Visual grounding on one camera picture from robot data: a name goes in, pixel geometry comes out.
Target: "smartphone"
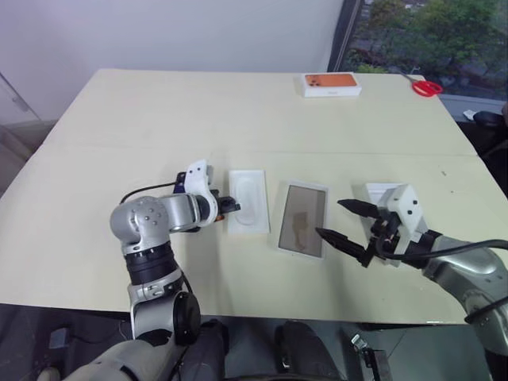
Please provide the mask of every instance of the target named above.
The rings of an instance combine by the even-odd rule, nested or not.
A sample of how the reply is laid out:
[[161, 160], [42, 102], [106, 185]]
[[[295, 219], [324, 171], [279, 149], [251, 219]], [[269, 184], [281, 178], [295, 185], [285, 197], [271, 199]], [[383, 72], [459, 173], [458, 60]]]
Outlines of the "smartphone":
[[322, 238], [315, 228], [325, 224], [327, 188], [290, 183], [283, 212], [279, 248], [322, 258]]

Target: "silver robot arm segment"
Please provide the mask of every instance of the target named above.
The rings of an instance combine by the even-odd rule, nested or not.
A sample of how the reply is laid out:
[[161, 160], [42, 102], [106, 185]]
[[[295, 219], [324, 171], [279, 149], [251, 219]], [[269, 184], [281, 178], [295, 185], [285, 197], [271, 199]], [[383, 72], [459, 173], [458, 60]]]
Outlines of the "silver robot arm segment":
[[[432, 251], [466, 244], [439, 236]], [[462, 305], [468, 316], [508, 294], [508, 271], [501, 259], [489, 248], [477, 248], [462, 254], [440, 256], [429, 260], [423, 275], [439, 284]], [[508, 303], [472, 319], [483, 347], [508, 356]]]
[[185, 275], [169, 236], [208, 226], [223, 213], [240, 209], [232, 198], [219, 198], [209, 189], [211, 174], [212, 168], [200, 160], [178, 175], [175, 192], [178, 188], [181, 193], [144, 196], [115, 208], [110, 226], [121, 242], [131, 279], [136, 340], [114, 345], [69, 380], [166, 380], [186, 347], [195, 342], [201, 325], [199, 304], [191, 292], [183, 291]]

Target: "green foliage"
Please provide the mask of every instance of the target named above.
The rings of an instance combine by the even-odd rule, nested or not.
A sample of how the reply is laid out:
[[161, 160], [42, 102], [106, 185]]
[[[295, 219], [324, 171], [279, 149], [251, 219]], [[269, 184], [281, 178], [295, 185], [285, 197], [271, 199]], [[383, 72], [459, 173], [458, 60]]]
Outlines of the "green foliage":
[[402, 0], [378, 0], [372, 3], [370, 28], [396, 28], [401, 26], [406, 16]]
[[459, 75], [470, 65], [477, 75], [490, 72], [492, 80], [503, 81], [499, 73], [507, 66], [507, 8], [506, 0], [428, 0], [410, 9], [403, 0], [375, 0], [369, 21], [356, 30], [359, 44], [350, 50], [345, 66], [419, 67], [435, 78]]
[[376, 66], [369, 65], [368, 63], [361, 63], [360, 66], [358, 66], [358, 69], [356, 69], [356, 72], [386, 74], [386, 73], [388, 73], [388, 70], [385, 69], [384, 67], [376, 67]]
[[450, 71], [479, 56], [495, 35], [491, 24], [498, 0], [429, 0], [411, 23], [409, 50], [424, 67]]

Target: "floor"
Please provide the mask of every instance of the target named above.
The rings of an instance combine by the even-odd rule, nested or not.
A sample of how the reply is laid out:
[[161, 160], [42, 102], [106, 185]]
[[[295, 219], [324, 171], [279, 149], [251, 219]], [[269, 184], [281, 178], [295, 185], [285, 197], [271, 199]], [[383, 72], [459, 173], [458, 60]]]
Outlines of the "floor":
[[[229, 327], [226, 377], [274, 373], [273, 333], [279, 319], [219, 317]], [[431, 326], [376, 331], [332, 321], [306, 321], [323, 340], [337, 367], [350, 380], [372, 380], [349, 344], [360, 333], [372, 348], [385, 350], [393, 380], [488, 380], [483, 349], [471, 327]], [[48, 349], [49, 334], [62, 326], [73, 335], [67, 349]], [[82, 311], [0, 304], [0, 375], [2, 380], [34, 380], [48, 365], [65, 375], [94, 359], [112, 344], [130, 338], [121, 318]]]

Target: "table surface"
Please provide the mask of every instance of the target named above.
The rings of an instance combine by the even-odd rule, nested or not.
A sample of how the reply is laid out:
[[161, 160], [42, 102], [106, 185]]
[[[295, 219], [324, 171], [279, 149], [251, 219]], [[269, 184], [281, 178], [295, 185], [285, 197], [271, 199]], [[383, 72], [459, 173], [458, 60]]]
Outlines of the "table surface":
[[[366, 244], [360, 219], [332, 200], [404, 182], [431, 229], [506, 238], [508, 202], [438, 99], [397, 75], [358, 75], [358, 98], [304, 99], [294, 77], [100, 71], [0, 199], [0, 302], [129, 310], [110, 213], [124, 193], [201, 158], [221, 192], [228, 170], [264, 169], [272, 224], [285, 181], [320, 183], [328, 227]], [[226, 225], [171, 236], [204, 314], [463, 322], [459, 303], [413, 268], [365, 269], [328, 245], [323, 260], [304, 260], [277, 250], [273, 233], [229, 235]]]

